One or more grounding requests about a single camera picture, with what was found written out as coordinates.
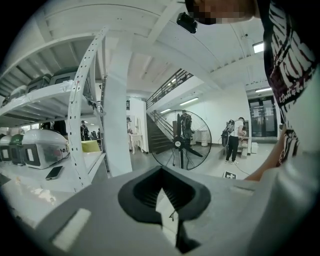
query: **white shirt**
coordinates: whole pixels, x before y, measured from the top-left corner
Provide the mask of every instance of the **white shirt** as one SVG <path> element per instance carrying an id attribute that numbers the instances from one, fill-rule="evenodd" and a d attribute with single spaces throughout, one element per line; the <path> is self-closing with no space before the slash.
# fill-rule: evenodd
<path id="1" fill-rule="evenodd" d="M 241 135 L 238 134 L 240 126 L 244 126 L 244 122 L 242 121 L 242 119 L 234 122 L 234 130 L 230 133 L 230 135 L 234 137 L 241 137 Z"/>

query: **ceiling light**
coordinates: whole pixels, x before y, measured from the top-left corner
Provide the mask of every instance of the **ceiling light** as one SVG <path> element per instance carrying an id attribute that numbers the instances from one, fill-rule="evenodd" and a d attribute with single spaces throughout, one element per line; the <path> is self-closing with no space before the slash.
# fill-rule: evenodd
<path id="1" fill-rule="evenodd" d="M 255 90 L 256 93 L 261 93 L 261 92 L 266 92 L 266 91 L 270 91 L 272 90 L 270 87 L 269 88 L 264 88 L 264 89 L 259 89 L 259 90 Z"/>
<path id="2" fill-rule="evenodd" d="M 196 100 L 198 100 L 198 99 L 199 99 L 198 97 L 193 98 L 193 99 L 190 99 L 190 100 L 188 100 L 188 101 L 186 101 L 186 102 L 184 102 L 184 103 L 181 103 L 180 106 L 185 105 L 185 104 L 188 104 L 189 102 L 194 102 L 194 101 L 196 101 Z"/>
<path id="3" fill-rule="evenodd" d="M 264 42 L 258 42 L 258 43 L 253 44 L 252 46 L 253 46 L 253 50 L 254 50 L 255 54 L 263 52 L 265 49 Z"/>
<path id="4" fill-rule="evenodd" d="M 164 111 L 160 112 L 160 114 L 162 114 L 162 113 L 164 113 L 164 112 L 168 112 L 169 110 L 171 110 L 171 108 L 168 108 L 168 109 L 166 109 L 166 110 L 164 110 Z"/>

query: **ceiling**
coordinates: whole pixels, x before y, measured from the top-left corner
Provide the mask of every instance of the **ceiling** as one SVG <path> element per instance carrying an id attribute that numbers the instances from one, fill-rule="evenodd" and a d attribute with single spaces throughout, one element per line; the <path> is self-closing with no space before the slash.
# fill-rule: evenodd
<path id="1" fill-rule="evenodd" d="M 45 73 L 77 66 L 106 24 L 105 51 L 99 49 L 96 58 L 97 84 L 108 71 L 119 33 L 128 31 L 134 34 L 129 95 L 147 97 L 180 68 L 215 90 L 239 82 L 247 85 L 248 93 L 265 86 L 263 56 L 254 54 L 252 47 L 263 40 L 260 20 L 198 24 L 197 33 L 190 34 L 176 23 L 183 11 L 184 4 L 175 0 L 49 1 L 30 18 L 12 46 L 0 74 L 0 95 Z"/>

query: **glass door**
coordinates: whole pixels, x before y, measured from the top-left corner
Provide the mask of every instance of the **glass door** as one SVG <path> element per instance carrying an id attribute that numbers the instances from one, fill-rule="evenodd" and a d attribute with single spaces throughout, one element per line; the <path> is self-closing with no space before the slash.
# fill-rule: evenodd
<path id="1" fill-rule="evenodd" d="M 259 102 L 250 102 L 252 137 L 263 137 L 264 118 Z"/>
<path id="2" fill-rule="evenodd" d="M 277 116 L 273 97 L 249 101 L 252 137 L 276 137 Z"/>
<path id="3" fill-rule="evenodd" d="M 277 117 L 275 105 L 271 99 L 262 101 L 264 111 L 265 137 L 277 136 Z"/>

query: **black pants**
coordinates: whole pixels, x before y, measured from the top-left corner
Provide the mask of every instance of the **black pants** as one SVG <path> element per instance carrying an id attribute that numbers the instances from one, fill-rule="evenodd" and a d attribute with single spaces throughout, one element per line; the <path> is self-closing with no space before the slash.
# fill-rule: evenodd
<path id="1" fill-rule="evenodd" d="M 229 142 L 228 142 L 228 154 L 226 154 L 226 159 L 229 161 L 229 158 L 232 154 L 232 162 L 236 160 L 237 152 L 238 152 L 238 146 L 239 146 L 239 139 L 235 136 L 229 136 Z"/>

